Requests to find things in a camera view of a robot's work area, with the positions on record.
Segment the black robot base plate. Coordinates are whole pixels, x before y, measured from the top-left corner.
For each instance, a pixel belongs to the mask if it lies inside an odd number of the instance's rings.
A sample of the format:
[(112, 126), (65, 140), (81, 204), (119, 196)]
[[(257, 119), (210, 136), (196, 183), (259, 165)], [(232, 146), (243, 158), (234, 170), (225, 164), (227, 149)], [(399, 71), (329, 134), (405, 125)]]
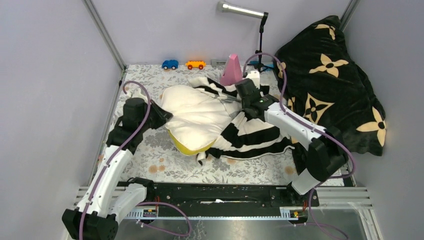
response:
[(154, 182), (147, 188), (145, 203), (161, 218), (276, 218), (282, 210), (303, 212), (319, 206), (316, 193), (311, 203), (307, 194), (295, 196), (285, 186), (164, 183)]

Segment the pink metronome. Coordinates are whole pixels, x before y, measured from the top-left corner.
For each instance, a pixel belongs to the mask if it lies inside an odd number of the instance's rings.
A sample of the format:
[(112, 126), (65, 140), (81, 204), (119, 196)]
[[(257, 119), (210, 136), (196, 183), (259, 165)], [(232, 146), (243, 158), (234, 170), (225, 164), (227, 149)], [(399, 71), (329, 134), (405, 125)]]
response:
[(243, 78), (239, 57), (237, 54), (231, 54), (224, 66), (220, 77), (220, 84), (223, 86), (234, 85)]

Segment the black white striped pillow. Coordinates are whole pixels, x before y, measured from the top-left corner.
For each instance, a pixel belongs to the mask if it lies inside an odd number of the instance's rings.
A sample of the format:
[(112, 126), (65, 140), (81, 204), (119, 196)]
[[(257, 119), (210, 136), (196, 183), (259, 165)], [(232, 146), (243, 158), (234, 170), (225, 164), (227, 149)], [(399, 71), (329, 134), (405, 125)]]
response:
[(192, 78), (188, 82), (193, 88), (220, 100), (231, 113), (231, 121), (224, 124), (212, 146), (196, 155), (200, 165), (209, 156), (252, 160), (283, 154), (295, 148), (290, 137), (278, 127), (251, 118), (241, 110), (241, 97), (234, 84), (224, 86), (205, 76)]

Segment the white yellow pillow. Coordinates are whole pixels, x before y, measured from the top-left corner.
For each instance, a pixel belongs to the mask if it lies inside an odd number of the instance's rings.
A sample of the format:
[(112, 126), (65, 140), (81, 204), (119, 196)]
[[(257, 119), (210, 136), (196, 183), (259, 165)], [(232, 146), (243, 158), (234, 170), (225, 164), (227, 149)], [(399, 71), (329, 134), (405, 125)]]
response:
[(187, 85), (167, 88), (161, 108), (172, 114), (165, 124), (177, 150), (193, 156), (209, 149), (241, 111), (241, 101)]

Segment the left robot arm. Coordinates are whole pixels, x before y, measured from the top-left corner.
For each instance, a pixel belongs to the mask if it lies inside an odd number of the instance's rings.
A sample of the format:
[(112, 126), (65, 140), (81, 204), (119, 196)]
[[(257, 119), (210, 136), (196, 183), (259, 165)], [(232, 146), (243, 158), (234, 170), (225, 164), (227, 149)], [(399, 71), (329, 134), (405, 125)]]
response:
[(120, 175), (143, 141), (144, 132), (162, 127), (172, 117), (153, 100), (136, 97), (125, 101), (122, 116), (107, 136), (104, 158), (88, 190), (75, 209), (66, 209), (62, 215), (72, 239), (113, 240), (119, 224), (137, 204), (148, 206), (154, 202), (154, 182), (136, 177), (111, 203)]

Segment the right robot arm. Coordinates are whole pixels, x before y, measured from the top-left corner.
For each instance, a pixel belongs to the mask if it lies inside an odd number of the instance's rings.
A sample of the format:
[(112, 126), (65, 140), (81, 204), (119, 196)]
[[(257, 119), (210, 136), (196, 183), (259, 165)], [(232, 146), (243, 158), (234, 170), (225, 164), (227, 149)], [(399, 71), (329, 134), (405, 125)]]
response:
[(282, 105), (272, 95), (262, 96), (252, 79), (235, 85), (243, 111), (296, 139), (306, 150), (305, 169), (289, 184), (287, 201), (293, 206), (307, 199), (307, 192), (328, 180), (349, 160), (340, 131), (313, 124)]

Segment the silver flashlight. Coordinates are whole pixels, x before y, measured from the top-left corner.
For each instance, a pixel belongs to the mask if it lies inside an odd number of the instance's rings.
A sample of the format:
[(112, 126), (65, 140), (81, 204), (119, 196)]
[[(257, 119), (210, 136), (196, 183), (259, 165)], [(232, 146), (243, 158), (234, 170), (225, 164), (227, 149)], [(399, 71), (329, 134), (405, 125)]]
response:
[[(260, 19), (260, 25), (259, 25), (259, 31), (258, 31), (259, 32), (259, 47), (255, 51), (255, 54), (259, 54), (259, 53), (263, 52), (262, 51), (263, 50), (263, 33), (264, 33), (265, 24), (266, 24), (268, 17), (269, 17), (268, 12), (258, 11), (258, 10), (253, 10), (253, 9), (237, 6), (237, 5), (231, 4), (227, 1), (222, 1), (222, 0), (217, 3), (216, 8), (217, 8), (217, 11), (221, 12), (221, 13), (232, 13), (232, 14), (236, 14), (236, 15)], [(264, 63), (262, 63), (262, 56), (261, 55), (258, 55), (258, 62), (257, 63), (251, 64), (250, 60), (248, 60), (247, 64), (250, 65), (250, 66), (253, 66), (260, 73), (273, 69), (273, 67), (266, 66)]]

